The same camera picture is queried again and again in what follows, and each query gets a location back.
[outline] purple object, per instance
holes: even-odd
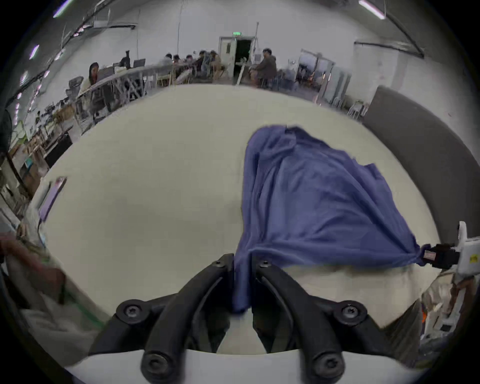
[[[40,210],[38,211],[38,214],[40,216],[40,221],[45,221],[47,219],[48,213],[50,212],[50,209],[52,208],[52,205],[55,202],[55,199],[57,198],[59,192],[65,185],[66,181],[67,181],[66,177],[59,177],[55,181],[55,184],[53,184],[53,186],[50,188],[50,191],[48,191],[47,197],[43,201],[43,204],[40,207]]]
[[[377,167],[359,165],[301,128],[263,127],[250,138],[242,215],[234,257],[236,311],[250,306],[254,253],[280,267],[424,264]]]

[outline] table surface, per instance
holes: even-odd
[[[419,244],[438,234],[422,195],[391,152],[334,109],[249,87],[182,85],[101,121],[55,163],[67,176],[45,224],[48,249],[107,313],[127,299],[178,292],[242,233],[243,158],[259,127],[303,127],[360,164],[374,162]],[[439,270],[291,267],[311,294],[362,302],[379,325],[399,317]]]

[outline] ceiling light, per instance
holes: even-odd
[[[379,19],[384,20],[385,19],[385,13],[383,13],[381,10],[379,10],[377,7],[375,7],[373,4],[369,3],[366,0],[359,0],[359,4],[368,9],[371,13],[373,13],[375,16],[377,16]]]
[[[57,53],[54,60],[57,61],[64,52],[65,52],[65,48],[62,48],[60,52]]]
[[[63,11],[70,5],[70,3],[73,2],[73,0],[66,0],[61,6],[60,8],[57,9],[57,11],[55,12],[55,14],[53,15],[53,17],[59,17]]]
[[[27,76],[28,76],[28,71],[25,71],[22,75],[22,77],[20,78],[20,85],[22,85],[23,83],[25,83],[25,80],[27,79]]]
[[[40,47],[40,45],[36,45],[33,50],[32,50],[32,53],[30,53],[30,59],[33,59],[33,56],[35,56],[36,52],[38,51],[38,48]]]

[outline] sleeve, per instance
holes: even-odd
[[[78,92],[78,94],[85,92],[88,88],[90,88],[90,80],[88,79],[88,77],[86,77],[82,81],[82,85],[80,86],[80,91]]]
[[[262,71],[262,70],[265,69],[266,66],[267,66],[267,60],[263,59],[262,62],[257,65],[257,67],[255,68],[255,70],[256,70],[256,71]]]

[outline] white wall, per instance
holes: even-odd
[[[480,163],[480,104],[462,68],[410,56],[399,92],[447,124]]]
[[[440,64],[386,48],[355,46],[347,95],[371,103],[379,85],[427,108],[450,127],[480,163],[480,104],[460,65]]]
[[[391,87],[398,55],[394,49],[355,45],[347,95],[371,103],[379,85]]]
[[[94,61],[111,65],[127,49],[132,59],[146,58],[147,63],[158,62],[168,52],[177,53],[180,6],[180,0],[149,2],[140,12],[135,8],[120,18],[136,21],[136,30],[109,29],[87,40],[51,80],[38,106],[64,98],[68,81],[87,76]],[[254,36],[257,22],[259,46],[272,49],[278,67],[286,67],[291,59],[298,61],[303,48],[351,69],[353,42],[374,36],[356,21],[308,0],[184,0],[179,54],[218,50],[219,37],[233,32]]]

